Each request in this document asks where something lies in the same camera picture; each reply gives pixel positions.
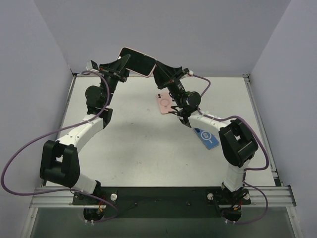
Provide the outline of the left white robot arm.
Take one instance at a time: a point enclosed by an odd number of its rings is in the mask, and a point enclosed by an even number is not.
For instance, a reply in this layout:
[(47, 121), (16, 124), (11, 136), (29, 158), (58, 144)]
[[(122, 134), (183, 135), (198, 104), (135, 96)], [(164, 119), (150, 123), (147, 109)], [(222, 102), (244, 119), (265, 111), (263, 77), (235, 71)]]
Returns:
[(102, 192), (97, 188), (98, 181), (81, 173), (79, 152), (110, 123), (113, 110), (108, 106), (118, 82), (125, 82), (129, 76), (127, 65), (130, 59), (131, 55), (127, 54), (94, 70), (84, 71), (84, 75), (93, 74), (101, 79), (98, 86), (89, 86), (85, 91), (86, 115), (66, 135), (56, 141), (48, 140), (43, 146), (40, 178), (83, 192), (91, 204), (101, 200)]

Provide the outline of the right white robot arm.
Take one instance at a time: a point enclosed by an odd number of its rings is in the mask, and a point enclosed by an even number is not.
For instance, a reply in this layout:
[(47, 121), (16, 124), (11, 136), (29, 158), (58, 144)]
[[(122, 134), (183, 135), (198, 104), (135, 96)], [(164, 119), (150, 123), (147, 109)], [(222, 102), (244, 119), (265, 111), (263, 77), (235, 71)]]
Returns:
[(194, 75), (188, 68), (171, 67), (156, 61), (153, 75), (158, 89), (169, 91), (176, 103), (171, 113), (177, 115), (183, 125), (219, 136), (223, 155), (228, 162), (223, 187), (230, 192), (240, 190), (245, 169), (259, 148), (252, 131), (241, 119), (221, 119), (204, 113), (199, 108), (202, 95), (185, 90), (181, 83), (182, 78)]

